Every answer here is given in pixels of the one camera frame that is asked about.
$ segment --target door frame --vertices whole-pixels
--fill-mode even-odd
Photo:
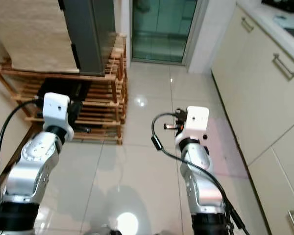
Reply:
[[[149,60],[149,59],[137,59],[133,58],[133,0],[130,0],[130,58],[131,61],[137,62],[149,62],[149,63],[156,63],[156,64],[169,64],[169,65],[182,65],[186,66],[188,69],[192,57],[195,51],[195,47],[198,41],[199,32],[204,20],[204,16],[208,7],[209,0],[197,0],[193,20],[191,23],[190,32],[187,38],[187,42],[185,45],[185,51],[182,58],[182,62],[171,62],[171,61],[157,61],[157,60]]]

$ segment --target robotic arm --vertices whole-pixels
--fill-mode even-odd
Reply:
[[[34,223],[49,175],[59,161],[62,145],[74,136],[71,125],[81,105],[78,102],[70,106],[66,95],[45,94],[44,131],[24,145],[7,179],[0,202],[0,235],[34,235]]]
[[[156,120],[165,115],[176,118],[175,125],[164,124],[164,129],[177,130],[175,146],[181,152],[180,158],[168,153],[155,134]],[[180,172],[186,183],[195,235],[232,235],[234,226],[230,215],[237,227],[248,235],[244,223],[213,175],[213,163],[208,148],[200,144],[207,139],[208,117],[207,108],[196,106],[189,106],[186,111],[177,109],[175,114],[160,114],[152,122],[151,140],[157,150],[182,162]]]
[[[35,234],[34,223],[49,175],[59,161],[62,145],[74,136],[72,126],[81,107],[81,102],[71,105],[65,95],[45,94],[43,131],[22,148],[0,200],[0,235]],[[175,145],[181,151],[181,158],[168,153],[154,132],[156,120],[164,115],[176,117],[176,125],[165,124],[164,128],[177,130]],[[178,109],[175,114],[160,114],[152,122],[151,139],[158,150],[182,162],[180,171],[187,187],[195,235],[232,235],[230,214],[237,227],[248,235],[222,186],[213,176],[208,148],[200,144],[202,139],[206,139],[208,116],[207,108],[195,106],[189,106],[186,111]]]

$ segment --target silver handle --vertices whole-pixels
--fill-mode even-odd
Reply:
[[[293,218],[294,211],[293,210],[290,210],[290,211],[288,211],[288,214],[289,214],[290,220],[291,220],[291,222],[293,224],[293,227],[294,227],[294,218]]]
[[[288,74],[290,74],[290,76],[287,74],[287,73],[285,73],[286,74],[286,76],[287,76],[287,79],[288,80],[291,80],[292,78],[294,78],[294,72],[293,71],[291,71],[283,62],[282,62],[282,60],[280,59],[280,55],[278,54],[278,53],[274,53],[273,54],[273,62],[276,64],[276,65],[278,65],[279,66],[279,64],[280,65],[282,65],[282,67],[281,66],[279,66],[280,67],[280,69],[285,73],[285,72],[287,72]]]
[[[247,21],[245,17],[242,17],[242,25],[245,26],[245,28],[247,29],[247,31],[250,33],[251,31],[253,31],[254,27],[251,26]]]

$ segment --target tile floor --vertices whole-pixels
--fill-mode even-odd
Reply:
[[[188,105],[210,109],[207,146],[216,177],[242,216],[251,235],[266,235],[231,129],[211,77],[185,68],[132,63],[124,144],[71,142],[50,176],[35,223],[38,235],[87,235],[103,224],[124,235],[192,235],[180,163],[155,150],[152,118]],[[174,151],[174,134],[159,122],[156,131]]]

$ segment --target white wall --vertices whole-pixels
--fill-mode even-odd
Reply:
[[[114,0],[117,32],[127,35],[127,66],[130,65],[130,1]],[[194,54],[189,66],[191,73],[210,73],[210,68],[231,20],[237,0],[209,0]],[[259,4],[261,0],[246,0]]]
[[[7,54],[5,52],[5,49],[0,43],[0,61],[2,61],[2,57],[6,55]],[[5,87],[0,83],[0,130],[5,119],[15,106],[16,102],[11,101],[9,93],[6,91]],[[3,170],[3,168],[10,160],[11,156],[15,152],[16,148],[19,146],[20,141],[23,139],[28,129],[29,124],[25,123],[24,114],[22,113],[22,111],[19,111],[11,119],[4,134],[0,155],[1,170]]]
[[[261,0],[246,1],[251,4],[259,4],[261,2]],[[189,72],[210,73],[213,59],[218,51],[235,7],[236,0],[209,0]]]
[[[114,0],[114,18],[116,24],[116,32],[126,34],[126,54],[127,67],[130,66],[130,1],[131,0]]]

